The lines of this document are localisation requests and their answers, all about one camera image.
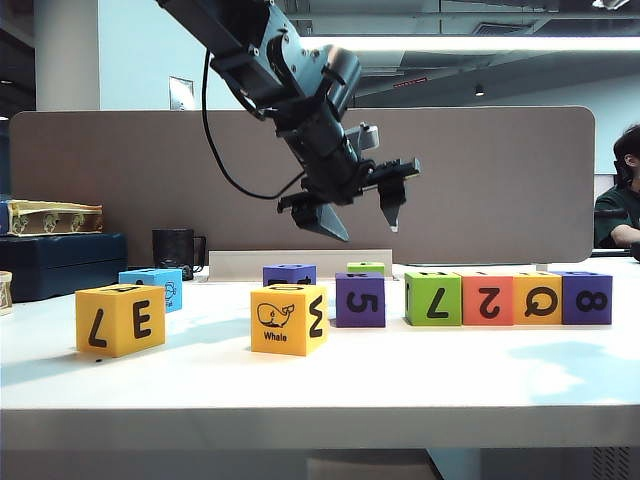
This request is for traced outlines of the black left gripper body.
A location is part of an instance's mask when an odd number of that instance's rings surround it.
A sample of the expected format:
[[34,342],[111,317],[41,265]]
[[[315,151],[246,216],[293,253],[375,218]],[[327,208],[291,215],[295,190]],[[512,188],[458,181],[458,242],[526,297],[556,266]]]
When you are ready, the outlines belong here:
[[365,192],[378,191],[378,184],[382,181],[402,178],[405,187],[406,180],[419,175],[420,161],[417,158],[408,162],[396,159],[379,165],[365,159],[356,167],[356,173],[342,185],[337,185],[329,178],[326,178],[324,184],[320,180],[303,178],[302,191],[281,197],[277,203],[277,211],[279,213],[287,209],[292,211],[293,206],[301,203],[351,205]]

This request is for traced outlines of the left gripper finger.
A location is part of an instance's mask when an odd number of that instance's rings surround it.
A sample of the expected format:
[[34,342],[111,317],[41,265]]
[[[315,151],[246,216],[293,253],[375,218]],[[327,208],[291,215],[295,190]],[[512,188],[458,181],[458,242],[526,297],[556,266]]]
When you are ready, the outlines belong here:
[[400,207],[406,202],[404,180],[394,178],[378,184],[380,208],[392,232],[399,231],[398,215]]
[[346,227],[329,204],[301,203],[292,207],[291,215],[300,229],[349,241]]

